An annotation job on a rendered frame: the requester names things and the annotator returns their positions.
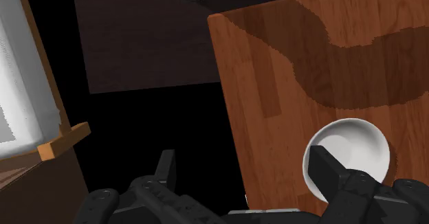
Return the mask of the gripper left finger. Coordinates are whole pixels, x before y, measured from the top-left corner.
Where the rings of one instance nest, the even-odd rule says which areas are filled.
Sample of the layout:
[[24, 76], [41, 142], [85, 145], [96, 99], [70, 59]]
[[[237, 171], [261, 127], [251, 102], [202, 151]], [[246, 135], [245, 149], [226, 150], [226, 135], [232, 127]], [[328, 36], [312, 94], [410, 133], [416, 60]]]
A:
[[221, 217], [188, 195], [174, 193], [176, 181], [175, 151], [164, 150], [154, 175], [131, 182], [132, 203], [119, 208], [118, 191], [105, 188], [87, 195], [72, 224], [109, 224], [114, 214], [141, 211], [136, 223], [143, 224], [227, 224]]

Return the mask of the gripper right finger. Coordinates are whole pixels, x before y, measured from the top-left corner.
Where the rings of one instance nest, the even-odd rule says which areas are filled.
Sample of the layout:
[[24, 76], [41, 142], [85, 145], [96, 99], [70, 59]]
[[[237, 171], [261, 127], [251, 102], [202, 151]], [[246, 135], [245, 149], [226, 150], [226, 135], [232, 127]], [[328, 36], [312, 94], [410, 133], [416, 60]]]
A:
[[345, 168], [323, 146], [309, 151], [308, 175], [327, 200], [318, 224], [429, 224], [429, 186], [397, 179], [385, 186]]

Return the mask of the white bowl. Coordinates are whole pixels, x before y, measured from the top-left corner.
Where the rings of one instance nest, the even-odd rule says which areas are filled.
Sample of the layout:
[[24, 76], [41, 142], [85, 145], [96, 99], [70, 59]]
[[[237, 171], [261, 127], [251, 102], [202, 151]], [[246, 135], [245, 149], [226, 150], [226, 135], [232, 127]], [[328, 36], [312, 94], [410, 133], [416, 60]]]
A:
[[344, 167], [367, 172], [376, 181], [386, 178], [391, 153], [384, 134], [372, 123], [360, 118], [339, 119], [322, 127], [309, 140], [302, 159], [302, 174], [310, 192], [326, 201], [308, 174], [309, 150], [324, 146]]

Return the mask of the brown wooden table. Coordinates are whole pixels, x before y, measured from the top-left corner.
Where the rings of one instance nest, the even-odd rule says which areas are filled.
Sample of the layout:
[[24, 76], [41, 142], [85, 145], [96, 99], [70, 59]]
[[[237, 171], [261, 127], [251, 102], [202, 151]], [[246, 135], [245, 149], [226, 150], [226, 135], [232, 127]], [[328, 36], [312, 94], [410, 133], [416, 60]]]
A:
[[429, 0], [278, 0], [208, 25], [252, 209], [321, 214], [303, 154], [346, 117], [389, 141], [385, 183], [429, 185]]

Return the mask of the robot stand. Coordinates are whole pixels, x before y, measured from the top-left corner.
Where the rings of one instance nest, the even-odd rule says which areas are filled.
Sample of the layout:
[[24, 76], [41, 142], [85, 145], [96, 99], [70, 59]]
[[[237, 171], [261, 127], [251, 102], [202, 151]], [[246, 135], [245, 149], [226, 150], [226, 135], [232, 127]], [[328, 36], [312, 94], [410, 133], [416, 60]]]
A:
[[209, 15], [273, 0], [74, 0], [91, 93], [217, 82]]

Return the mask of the wooden bed with white mattress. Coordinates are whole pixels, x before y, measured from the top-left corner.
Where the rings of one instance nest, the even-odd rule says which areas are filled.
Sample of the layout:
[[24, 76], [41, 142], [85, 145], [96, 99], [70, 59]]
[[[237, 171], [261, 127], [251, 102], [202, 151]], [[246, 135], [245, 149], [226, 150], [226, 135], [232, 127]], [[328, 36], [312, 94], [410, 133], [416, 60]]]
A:
[[88, 193], [28, 0], [0, 0], [0, 224], [72, 224]]

